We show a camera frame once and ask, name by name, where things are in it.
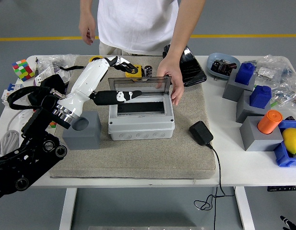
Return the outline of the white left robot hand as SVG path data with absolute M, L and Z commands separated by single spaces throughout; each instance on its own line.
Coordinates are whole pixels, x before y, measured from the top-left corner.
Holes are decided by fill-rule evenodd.
M 78 118 L 83 112 L 83 104 L 92 99 L 96 105 L 116 105 L 142 95 L 141 91 L 98 91 L 100 81 L 109 67 L 123 72 L 137 72 L 138 69 L 122 57 L 105 57 L 90 62 L 80 74 L 71 92 L 56 105 L 53 114 Z

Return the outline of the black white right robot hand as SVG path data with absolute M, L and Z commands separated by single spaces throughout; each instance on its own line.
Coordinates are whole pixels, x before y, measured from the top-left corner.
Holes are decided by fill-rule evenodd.
M 289 219 L 287 219 L 284 216 L 280 216 L 280 219 L 286 225 L 285 227 L 283 227 L 283 230 L 296 230 L 296 225 L 293 222 L 291 222 Z

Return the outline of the person's right hand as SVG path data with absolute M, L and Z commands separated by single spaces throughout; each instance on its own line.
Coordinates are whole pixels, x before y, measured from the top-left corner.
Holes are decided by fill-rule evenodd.
M 79 31 L 82 40 L 87 45 L 91 45 L 95 40 L 95 28 L 95 19 L 91 13 L 85 13 L 80 15 Z

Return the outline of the person's left hand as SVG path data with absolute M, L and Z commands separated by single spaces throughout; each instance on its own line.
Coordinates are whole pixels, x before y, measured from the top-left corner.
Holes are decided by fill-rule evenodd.
M 160 62 L 156 73 L 158 77 L 164 77 L 165 75 L 171 77 L 171 83 L 173 86 L 171 101 L 174 105 L 179 104 L 184 93 L 184 84 L 179 67 L 179 60 L 179 57 L 174 57 L 167 54 L 166 57 Z

